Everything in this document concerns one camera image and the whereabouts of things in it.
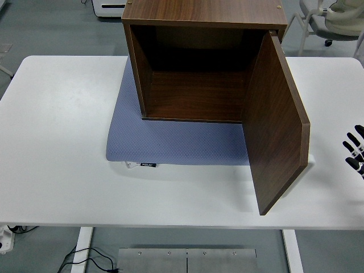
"chair wheel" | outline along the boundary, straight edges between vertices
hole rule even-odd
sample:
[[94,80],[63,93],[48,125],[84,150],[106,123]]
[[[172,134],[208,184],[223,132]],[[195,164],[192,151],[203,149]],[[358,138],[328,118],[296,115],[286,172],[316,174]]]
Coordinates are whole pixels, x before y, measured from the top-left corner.
[[329,47],[329,46],[331,46],[332,45],[332,40],[326,40],[325,41],[325,46],[326,47]]

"white table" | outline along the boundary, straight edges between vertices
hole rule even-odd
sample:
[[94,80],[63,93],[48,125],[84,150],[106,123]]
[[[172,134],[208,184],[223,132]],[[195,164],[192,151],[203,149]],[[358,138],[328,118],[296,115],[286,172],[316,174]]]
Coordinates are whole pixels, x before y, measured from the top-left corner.
[[341,142],[364,125],[351,58],[287,58],[316,165],[260,216],[248,166],[136,167],[106,140],[126,57],[31,56],[0,101],[0,222],[58,226],[364,229],[364,181]]

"wooden cabinet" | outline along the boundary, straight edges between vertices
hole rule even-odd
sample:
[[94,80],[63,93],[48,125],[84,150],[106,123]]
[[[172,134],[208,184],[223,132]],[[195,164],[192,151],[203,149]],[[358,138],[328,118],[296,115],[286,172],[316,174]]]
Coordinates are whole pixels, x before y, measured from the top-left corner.
[[281,1],[129,0],[122,21],[142,118],[242,122],[266,214],[308,161]]

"blue mat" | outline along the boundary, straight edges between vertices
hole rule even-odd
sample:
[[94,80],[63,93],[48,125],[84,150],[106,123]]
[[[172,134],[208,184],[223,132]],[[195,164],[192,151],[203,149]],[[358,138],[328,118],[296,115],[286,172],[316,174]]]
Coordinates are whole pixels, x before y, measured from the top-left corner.
[[109,161],[249,165],[240,124],[144,121],[128,59],[107,139]]

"open cabinet door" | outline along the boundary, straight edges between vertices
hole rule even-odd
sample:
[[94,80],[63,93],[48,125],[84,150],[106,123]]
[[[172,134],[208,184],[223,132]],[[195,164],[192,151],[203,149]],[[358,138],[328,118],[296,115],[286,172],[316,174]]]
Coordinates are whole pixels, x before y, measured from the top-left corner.
[[308,164],[309,120],[277,34],[265,34],[242,124],[260,215]]

